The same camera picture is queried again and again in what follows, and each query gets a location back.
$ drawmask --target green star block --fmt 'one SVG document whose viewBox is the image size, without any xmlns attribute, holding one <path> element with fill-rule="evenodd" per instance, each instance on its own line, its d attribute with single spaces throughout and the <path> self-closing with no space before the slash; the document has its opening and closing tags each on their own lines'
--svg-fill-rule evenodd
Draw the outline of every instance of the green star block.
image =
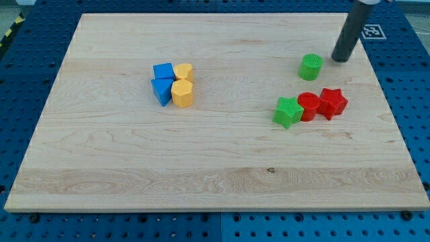
<svg viewBox="0 0 430 242">
<path fill-rule="evenodd" d="M 277 100 L 277 107 L 273 121 L 275 123 L 282 124 L 282 126 L 288 129 L 291 124 L 295 124 L 300 121 L 303 111 L 304 108 L 298 104 L 297 97 L 280 97 Z"/>
</svg>

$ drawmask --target blue block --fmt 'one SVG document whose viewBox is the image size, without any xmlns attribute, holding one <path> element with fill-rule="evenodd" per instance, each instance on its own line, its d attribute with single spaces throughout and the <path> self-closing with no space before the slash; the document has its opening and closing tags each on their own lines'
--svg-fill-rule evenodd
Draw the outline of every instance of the blue block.
<svg viewBox="0 0 430 242">
<path fill-rule="evenodd" d="M 172 99 L 172 84 L 173 79 L 153 79 L 151 80 L 153 84 L 154 94 L 159 100 L 160 104 L 164 107 Z"/>
<path fill-rule="evenodd" d="M 155 79 L 175 79 L 172 63 L 155 65 L 153 68 Z"/>
</svg>

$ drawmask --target wooden surface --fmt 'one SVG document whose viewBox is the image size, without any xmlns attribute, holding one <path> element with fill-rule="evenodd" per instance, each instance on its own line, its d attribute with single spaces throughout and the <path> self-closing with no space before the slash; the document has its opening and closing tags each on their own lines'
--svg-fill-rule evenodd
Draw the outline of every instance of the wooden surface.
<svg viewBox="0 0 430 242">
<path fill-rule="evenodd" d="M 84 14 L 10 212 L 425 210 L 429 200 L 344 14 Z M 298 77 L 308 53 L 325 63 Z M 194 104 L 161 107 L 152 66 L 194 66 Z M 327 121 L 272 123 L 279 96 L 341 88 Z"/>
</svg>

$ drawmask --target red star block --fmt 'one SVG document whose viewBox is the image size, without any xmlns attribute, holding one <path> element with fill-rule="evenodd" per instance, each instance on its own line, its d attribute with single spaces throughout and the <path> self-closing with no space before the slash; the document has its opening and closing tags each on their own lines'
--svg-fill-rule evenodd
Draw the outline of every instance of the red star block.
<svg viewBox="0 0 430 242">
<path fill-rule="evenodd" d="M 316 112 L 324 115 L 328 120 L 331 120 L 334 115 L 342 114 L 348 104 L 348 100 L 342 96 L 340 89 L 323 88 L 320 100 L 321 104 Z"/>
</svg>

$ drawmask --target toy block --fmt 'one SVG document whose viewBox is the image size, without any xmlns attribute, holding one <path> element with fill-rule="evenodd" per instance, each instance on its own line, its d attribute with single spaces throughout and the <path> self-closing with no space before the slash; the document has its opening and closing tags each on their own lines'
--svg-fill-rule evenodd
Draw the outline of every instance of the toy block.
<svg viewBox="0 0 430 242">
<path fill-rule="evenodd" d="M 307 54 L 302 59 L 302 64 L 298 75 L 300 78 L 313 81 L 318 78 L 321 67 L 323 66 L 323 59 L 317 54 Z"/>
<path fill-rule="evenodd" d="M 343 97 L 340 89 L 323 88 L 320 100 L 321 104 L 316 112 L 324 115 L 327 120 L 331 120 L 334 115 L 342 114 L 348 104 L 348 100 Z"/>
<path fill-rule="evenodd" d="M 173 66 L 171 63 L 165 63 L 153 66 L 155 79 L 175 79 Z"/>
<path fill-rule="evenodd" d="M 153 91 L 155 97 L 159 100 L 160 104 L 164 107 L 172 99 L 171 88 L 173 79 L 153 79 Z"/>
<path fill-rule="evenodd" d="M 173 67 L 176 80 L 187 79 L 190 82 L 194 82 L 193 65 L 189 63 L 182 63 Z"/>
<path fill-rule="evenodd" d="M 302 93 L 298 96 L 297 102 L 304 108 L 301 121 L 308 122 L 315 118 L 316 110 L 320 106 L 320 98 L 310 92 Z"/>
<path fill-rule="evenodd" d="M 187 79 L 180 79 L 172 84 L 173 103 L 180 107 L 188 107 L 193 104 L 193 83 Z"/>
<path fill-rule="evenodd" d="M 291 124 L 295 124 L 300 121 L 303 111 L 304 108 L 298 104 L 296 97 L 280 97 L 277 100 L 277 107 L 273 121 L 288 129 Z"/>
</svg>

